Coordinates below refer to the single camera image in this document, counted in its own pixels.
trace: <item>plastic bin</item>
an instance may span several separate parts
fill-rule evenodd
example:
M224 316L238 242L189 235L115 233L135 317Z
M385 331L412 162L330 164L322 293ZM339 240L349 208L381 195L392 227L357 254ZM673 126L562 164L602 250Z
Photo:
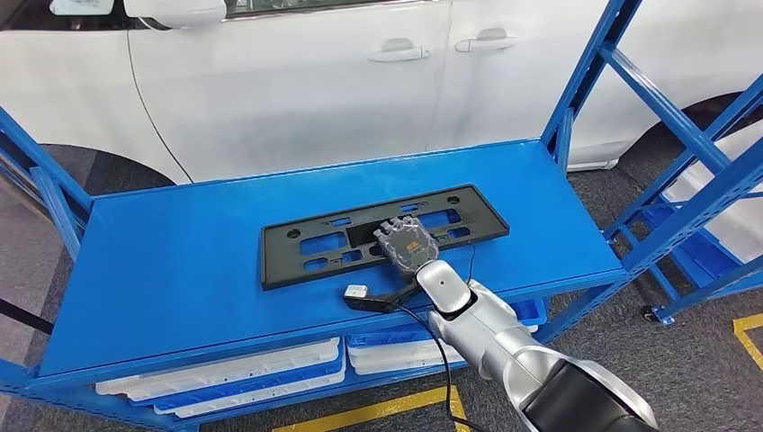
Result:
M510 305L522 324L528 327L539 326L547 320L543 299L517 301L510 303ZM354 334L347 337L347 346L350 348L375 347L378 345L399 344L431 338L429 333L421 328L418 323L412 323Z
M99 394L125 393L132 401L144 401L303 366L318 365L336 359L340 345L344 349L344 344L339 344L339 337L334 337L317 343L243 355L218 362L99 382L95 385L95 391Z
M662 198L658 198L655 201L658 203L665 202ZM650 228L655 229L674 212L675 210L669 207L656 207L644 211L643 218ZM683 252L683 257L691 259L712 279L717 279L719 276L742 264L707 229L699 230L696 234L684 240L678 248Z
M154 411L157 414L171 413L186 418L340 383L345 379L344 342L339 344L338 348L338 353L330 362L144 400L139 403L154 405Z

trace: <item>blue crossbar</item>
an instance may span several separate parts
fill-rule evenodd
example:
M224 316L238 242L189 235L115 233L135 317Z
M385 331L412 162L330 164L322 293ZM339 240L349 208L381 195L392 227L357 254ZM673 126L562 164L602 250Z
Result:
M715 144L682 113L654 83L647 78L619 49L612 43L605 42L599 50L609 66L617 72L625 83L660 117L676 137L694 151L713 174L720 173L730 161Z

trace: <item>black wire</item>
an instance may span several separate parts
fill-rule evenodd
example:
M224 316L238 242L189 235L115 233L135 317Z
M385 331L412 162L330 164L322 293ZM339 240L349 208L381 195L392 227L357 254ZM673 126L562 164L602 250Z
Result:
M466 278L467 285L469 285L469 282L471 282L471 270L474 268L475 255L477 255L477 247L474 246L474 243L471 243L471 259L469 260L469 277Z
M474 268L474 256L476 254L477 254L477 248L474 246L474 243L471 243L471 259L469 261L469 278L466 280L467 285L469 284L469 282L471 282L471 270ZM416 320L416 322L418 322L418 324L421 325L421 327L423 327L424 330L426 330L426 333L429 333L429 336L431 336L432 339L437 344L437 349L440 350L440 355L443 357L443 365L445 366L445 376L447 377L447 386L445 387L445 413L448 415L448 418L450 418L450 420L455 423L461 423L462 425L469 427L473 430L476 430L477 432L486 432L487 429L485 429L484 427L475 425L474 423L471 423L466 418L460 418L453 414L453 411L451 410L451 366L448 364L448 356L445 355L443 344L440 343L440 339L437 338L437 335L435 335L435 332L429 328L429 326L424 322L423 319L419 318L418 315L413 313L410 309L392 301L390 301L390 304L395 305L395 307L397 307L401 311L406 312L408 315L411 316L411 318Z

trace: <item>robotic arm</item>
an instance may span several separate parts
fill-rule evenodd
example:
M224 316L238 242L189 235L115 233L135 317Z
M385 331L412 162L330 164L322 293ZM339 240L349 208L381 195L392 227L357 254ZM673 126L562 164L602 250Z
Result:
M481 377L503 387L531 431L657 431L649 404L627 384L597 363L541 345L508 304L437 259L437 244L417 219L392 219L374 235L402 275L432 300L432 330Z

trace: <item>white storage tray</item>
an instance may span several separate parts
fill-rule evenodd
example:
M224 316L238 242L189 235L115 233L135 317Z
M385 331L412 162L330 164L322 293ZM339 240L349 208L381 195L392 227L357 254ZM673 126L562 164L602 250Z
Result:
M462 362L463 358L452 346L443 343L448 362ZM405 342L402 344L388 344L380 346L368 346L360 348L348 348L350 364L357 371L409 369L422 365L441 365L442 355L434 340L420 340Z
M256 376L275 374L337 358L339 337L329 340L243 355L217 362L195 364L158 373L133 375L98 382L99 394L125 393L134 401L144 401L212 385L232 383Z
M341 383L345 379L346 370L346 357L342 358L342 369L337 373L331 375L319 376L316 378L310 378L304 381L290 382L288 384L276 385L274 387L268 387L266 389L249 391L246 393L237 394L235 396L227 396L224 398L207 400L204 402L194 403L191 405L184 405L173 409L161 410L154 408L157 414L175 414L177 417L186 418L191 416L198 416L207 412L213 412L217 410L225 410L239 405L245 405L252 402L266 401L268 399L277 398L287 394L294 394L296 392L305 392L306 390L317 389L318 387L325 387L327 385Z
M715 145L734 160L763 136L763 120L719 139ZM696 162L663 192L671 202L687 201L714 178L701 162ZM763 192L758 185L752 192ZM729 208L705 224L708 230L728 251L742 263L763 255L763 198L738 200Z
M463 361L463 358L460 355L448 355L448 363L459 363ZM382 372L392 372L392 371L400 371L405 369L414 369L417 367L425 367L425 366L434 366L434 365L441 365L443 363L443 358L438 353L437 356L431 357L431 358L424 358L424 359L418 359L418 360L406 360L406 359L391 359L387 362L379 362L378 364L368 364L363 366L356 366L353 364L353 368L355 369L355 373L358 375L367 375L367 374L380 374Z

